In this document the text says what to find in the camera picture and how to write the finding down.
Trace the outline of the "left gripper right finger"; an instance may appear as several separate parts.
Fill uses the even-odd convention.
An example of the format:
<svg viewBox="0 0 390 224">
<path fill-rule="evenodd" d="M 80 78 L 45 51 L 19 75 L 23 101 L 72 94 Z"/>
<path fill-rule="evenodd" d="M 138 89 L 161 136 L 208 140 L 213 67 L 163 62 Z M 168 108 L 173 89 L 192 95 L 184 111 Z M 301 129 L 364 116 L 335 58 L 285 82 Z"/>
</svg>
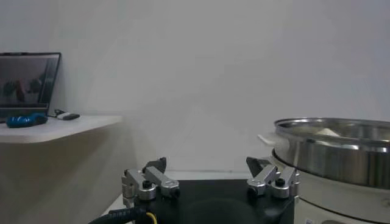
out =
<svg viewBox="0 0 390 224">
<path fill-rule="evenodd" d="M 247 180 L 247 191 L 252 198 L 263 196 L 268 188 L 274 198 L 298 196 L 299 173 L 295 168 L 279 170 L 270 161 L 253 157 L 247 157 L 246 163 L 252 174 Z"/>
</svg>

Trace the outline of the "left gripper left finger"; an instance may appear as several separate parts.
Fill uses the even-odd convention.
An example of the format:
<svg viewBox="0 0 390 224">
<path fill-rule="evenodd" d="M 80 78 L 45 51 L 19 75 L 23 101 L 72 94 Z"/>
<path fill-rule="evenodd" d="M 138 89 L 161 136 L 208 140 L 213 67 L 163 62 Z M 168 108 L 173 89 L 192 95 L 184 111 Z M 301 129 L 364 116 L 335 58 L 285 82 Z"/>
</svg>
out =
<svg viewBox="0 0 390 224">
<path fill-rule="evenodd" d="M 163 197 L 178 199 L 180 184 L 177 180 L 165 175 L 167 159 L 165 157 L 149 161 L 141 169 L 126 169 L 121 177 L 122 202 L 125 207 L 137 198 L 140 201 L 152 201 L 157 198 L 157 192 Z"/>
</svg>

